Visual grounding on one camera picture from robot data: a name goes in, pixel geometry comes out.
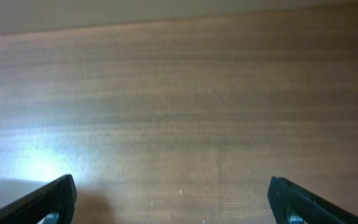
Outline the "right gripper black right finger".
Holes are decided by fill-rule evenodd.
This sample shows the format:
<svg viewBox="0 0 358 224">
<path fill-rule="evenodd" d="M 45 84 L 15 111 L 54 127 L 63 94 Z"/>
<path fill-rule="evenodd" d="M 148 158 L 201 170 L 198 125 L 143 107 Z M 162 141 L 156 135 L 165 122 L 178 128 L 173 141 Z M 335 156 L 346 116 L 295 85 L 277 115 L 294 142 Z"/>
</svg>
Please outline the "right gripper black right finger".
<svg viewBox="0 0 358 224">
<path fill-rule="evenodd" d="M 358 223 L 358 216 L 283 177 L 271 178 L 267 198 L 278 224 Z"/>
</svg>

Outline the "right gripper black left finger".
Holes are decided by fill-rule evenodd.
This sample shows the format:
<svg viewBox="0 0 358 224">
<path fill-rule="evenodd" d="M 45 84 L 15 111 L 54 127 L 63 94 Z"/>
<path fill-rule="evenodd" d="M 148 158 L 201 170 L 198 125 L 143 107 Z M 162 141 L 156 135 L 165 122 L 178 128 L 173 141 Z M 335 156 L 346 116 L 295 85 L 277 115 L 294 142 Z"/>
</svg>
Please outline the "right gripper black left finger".
<svg viewBox="0 0 358 224">
<path fill-rule="evenodd" d="M 0 208 L 0 224 L 70 224 L 77 192 L 72 175 L 63 175 L 15 202 Z"/>
</svg>

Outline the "white lotion tube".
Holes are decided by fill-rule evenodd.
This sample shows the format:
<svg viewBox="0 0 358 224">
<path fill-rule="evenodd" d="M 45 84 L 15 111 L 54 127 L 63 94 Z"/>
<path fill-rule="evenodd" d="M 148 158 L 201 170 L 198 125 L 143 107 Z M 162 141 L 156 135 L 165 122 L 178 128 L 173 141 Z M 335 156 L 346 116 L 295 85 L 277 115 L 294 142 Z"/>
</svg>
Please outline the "white lotion tube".
<svg viewBox="0 0 358 224">
<path fill-rule="evenodd" d="M 46 185 L 46 182 L 0 178 L 0 208 Z"/>
</svg>

